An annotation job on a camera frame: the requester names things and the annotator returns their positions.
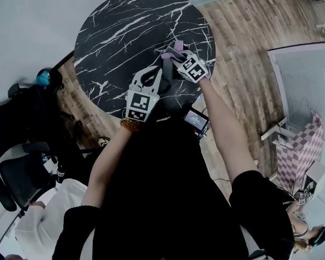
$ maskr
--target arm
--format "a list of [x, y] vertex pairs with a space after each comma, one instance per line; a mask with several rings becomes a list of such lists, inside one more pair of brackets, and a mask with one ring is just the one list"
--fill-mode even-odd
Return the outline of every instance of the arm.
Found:
[[214, 90], [211, 82], [199, 81], [203, 92], [214, 139], [226, 166], [231, 183], [245, 171], [258, 171], [250, 155], [248, 141], [237, 117]]
[[120, 127], [109, 144], [103, 149], [94, 163], [81, 205], [101, 207], [106, 187], [131, 135], [132, 132], [128, 129]]

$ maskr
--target hand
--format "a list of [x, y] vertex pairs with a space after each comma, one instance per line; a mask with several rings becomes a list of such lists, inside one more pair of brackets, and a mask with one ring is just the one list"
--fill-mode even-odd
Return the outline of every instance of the hand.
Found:
[[42, 201], [37, 201], [37, 202], [33, 202], [33, 203], [29, 202], [29, 206], [39, 206], [39, 207], [42, 207], [42, 208], [46, 207], [45, 204]]

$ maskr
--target pink cloth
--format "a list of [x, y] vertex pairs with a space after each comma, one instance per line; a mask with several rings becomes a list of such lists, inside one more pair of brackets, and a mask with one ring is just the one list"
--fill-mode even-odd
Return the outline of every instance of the pink cloth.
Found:
[[293, 148], [276, 145], [277, 181], [288, 192], [294, 193], [300, 189], [307, 169], [314, 161], [320, 160], [322, 134], [323, 122], [313, 113], [312, 123], [307, 124], [290, 142]]

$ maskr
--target black sleeve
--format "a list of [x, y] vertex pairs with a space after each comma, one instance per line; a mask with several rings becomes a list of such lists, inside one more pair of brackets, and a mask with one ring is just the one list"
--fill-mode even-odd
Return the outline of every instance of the black sleeve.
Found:
[[230, 203], [260, 249], [274, 260], [288, 260], [295, 245], [294, 234], [275, 188], [259, 172], [247, 171], [233, 181]]
[[79, 206], [64, 215], [64, 228], [56, 243], [52, 260], [80, 259], [83, 245], [99, 220], [100, 209]]

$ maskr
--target blue object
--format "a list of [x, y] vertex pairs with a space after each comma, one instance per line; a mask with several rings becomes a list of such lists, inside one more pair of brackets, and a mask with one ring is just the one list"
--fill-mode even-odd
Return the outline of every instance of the blue object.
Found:
[[36, 84], [43, 87], [48, 87], [50, 85], [50, 75], [48, 71], [44, 70], [40, 75], [37, 76]]

